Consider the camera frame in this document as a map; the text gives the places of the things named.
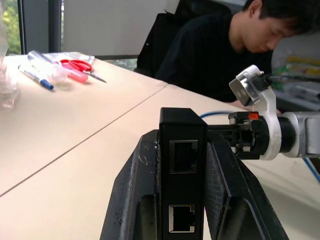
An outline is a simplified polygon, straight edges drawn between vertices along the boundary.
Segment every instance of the table surface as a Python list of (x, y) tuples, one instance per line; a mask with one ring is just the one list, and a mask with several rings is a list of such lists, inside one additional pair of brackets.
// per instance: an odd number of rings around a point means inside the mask
[[(158, 128), (161, 107), (192, 108), (199, 115), (238, 110), (167, 85), (2, 196), (0, 238), (98, 240), (114, 179), (141, 135)], [(226, 116), (206, 121), (228, 124)], [(259, 178), (289, 238), (320, 239), (320, 186), (304, 163), (282, 155), (274, 161), (245, 163)], [(210, 239), (206, 219), (203, 239)]]
[[(18, 184), (0, 197), (0, 239), (98, 240), (114, 180), (141, 135), (158, 128), (161, 107), (192, 108), (199, 115), (239, 110), (101, 61), (94, 64), (108, 84), (91, 80), (71, 92), (50, 93), (20, 76), (21, 99), (0, 125), (6, 160), (0, 162), (0, 189)], [(226, 116), (205, 120), (228, 124)], [(303, 161), (279, 155), (245, 164), (289, 238), (320, 239), (320, 186)], [(203, 239), (210, 239), (206, 219)]]
[(6, 58), (20, 97), (0, 118), (0, 196), (154, 95), (167, 83), (96, 59), (85, 84), (50, 92), (18, 71), (26, 56)]

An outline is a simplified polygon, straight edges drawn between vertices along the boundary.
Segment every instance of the blue cable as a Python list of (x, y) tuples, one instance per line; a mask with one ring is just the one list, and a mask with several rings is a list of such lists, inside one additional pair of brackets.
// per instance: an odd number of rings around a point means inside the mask
[(305, 162), (305, 164), (308, 166), (308, 168), (310, 169), (310, 171), (313, 173), (314, 177), (317, 179), (318, 183), (320, 184), (320, 174), (317, 172), (317, 170), (315, 169), (315, 167), (312, 165), (312, 163), (310, 162), (310, 160), (306, 157), (303, 158), (303, 161)]
[[(211, 111), (207, 112), (205, 114), (200, 115), (200, 118), (204, 119), (206, 117), (210, 116), (216, 116), (216, 115), (229, 115), (231, 114), (231, 111)], [(318, 183), (320, 184), (320, 174), (317, 172), (317, 170), (313, 167), (313, 165), (310, 163), (310, 160), (306, 157), (303, 158), (305, 164), (308, 166), (314, 177), (317, 179)]]

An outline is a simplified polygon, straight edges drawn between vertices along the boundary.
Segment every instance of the black office chair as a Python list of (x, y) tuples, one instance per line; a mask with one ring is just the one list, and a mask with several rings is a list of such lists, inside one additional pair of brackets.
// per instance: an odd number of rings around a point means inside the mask
[(212, 0), (180, 0), (174, 14), (159, 13), (137, 59), (136, 73), (154, 78), (176, 34), (191, 19), (231, 10)]

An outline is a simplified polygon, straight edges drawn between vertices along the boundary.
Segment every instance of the marker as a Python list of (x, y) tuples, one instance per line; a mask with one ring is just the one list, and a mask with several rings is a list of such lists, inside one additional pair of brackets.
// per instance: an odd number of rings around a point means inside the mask
[(34, 80), (35, 82), (43, 86), (44, 88), (49, 90), (54, 89), (54, 86), (50, 82), (48, 82), (46, 79), (44, 79), (41, 76), (41, 74), (35, 69), (33, 69), (32, 67), (20, 65), (18, 66), (18, 69), (20, 72), (24, 73), (25, 75), (27, 75), (29, 78), (31, 78), (32, 80)]

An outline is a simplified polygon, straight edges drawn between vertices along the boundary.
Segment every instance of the man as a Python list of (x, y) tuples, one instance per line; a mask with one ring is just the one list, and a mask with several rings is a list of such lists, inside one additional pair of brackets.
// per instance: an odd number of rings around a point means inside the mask
[(318, 0), (247, 0), (243, 11), (198, 17), (173, 41), (156, 78), (242, 107), (229, 82), (250, 65), (271, 73), (283, 38), (318, 30)]

